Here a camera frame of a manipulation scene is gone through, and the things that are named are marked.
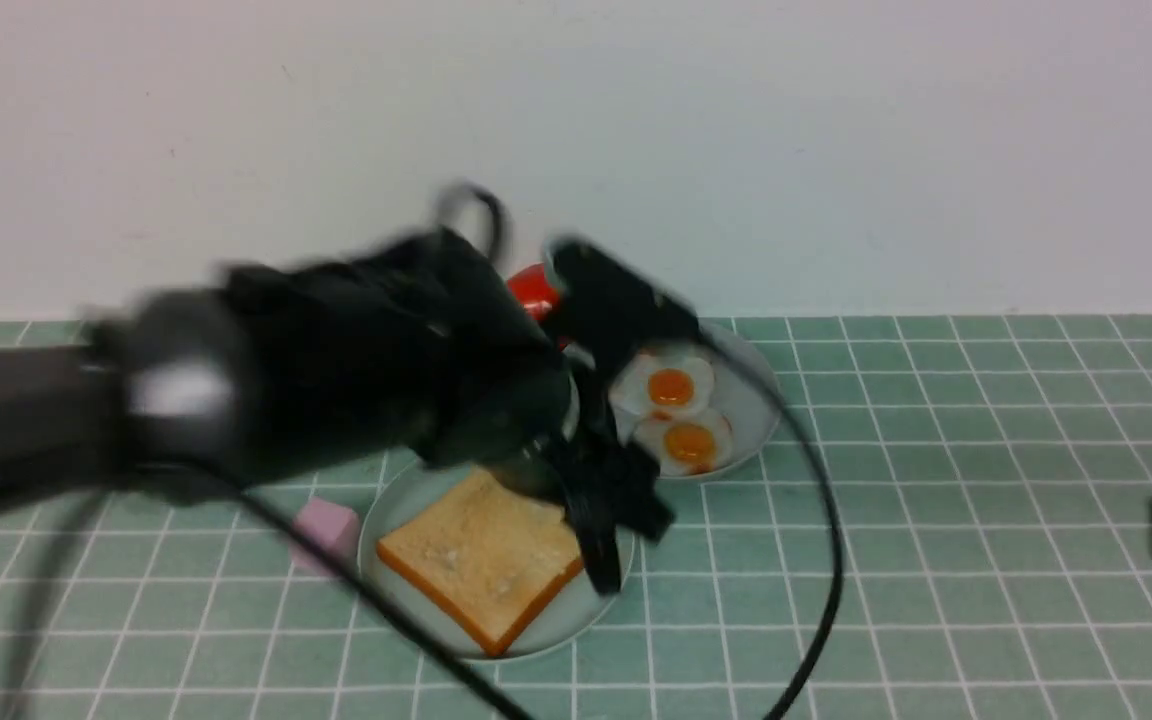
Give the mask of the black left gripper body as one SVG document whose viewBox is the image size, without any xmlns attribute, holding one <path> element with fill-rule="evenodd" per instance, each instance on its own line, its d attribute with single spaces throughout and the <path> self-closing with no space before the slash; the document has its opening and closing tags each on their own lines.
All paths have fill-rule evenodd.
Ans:
<svg viewBox="0 0 1152 720">
<path fill-rule="evenodd" d="M 589 373 L 497 273 L 508 243 L 507 232 L 475 245 L 435 228 L 348 259 L 366 305 L 349 314 L 342 389 L 431 468 L 476 462 L 520 495 L 609 502 L 626 483 L 626 447 L 589 396 Z"/>
</svg>

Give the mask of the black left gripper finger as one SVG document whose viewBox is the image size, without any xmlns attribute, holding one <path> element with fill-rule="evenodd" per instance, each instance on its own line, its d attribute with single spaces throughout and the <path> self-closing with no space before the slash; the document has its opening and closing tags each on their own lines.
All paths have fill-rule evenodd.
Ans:
<svg viewBox="0 0 1152 720">
<path fill-rule="evenodd" d="M 659 544 L 675 524 L 676 511 L 657 488 L 659 464 L 641 445 L 613 445 L 605 492 L 617 525 L 630 529 L 650 544 Z"/>
<path fill-rule="evenodd" d="M 586 470 L 566 470 L 561 484 L 564 520 L 579 544 L 591 588 L 600 597 L 620 593 L 623 564 L 617 528 L 626 524 L 626 514 L 631 509 L 630 498 L 617 484 Z"/>
</svg>

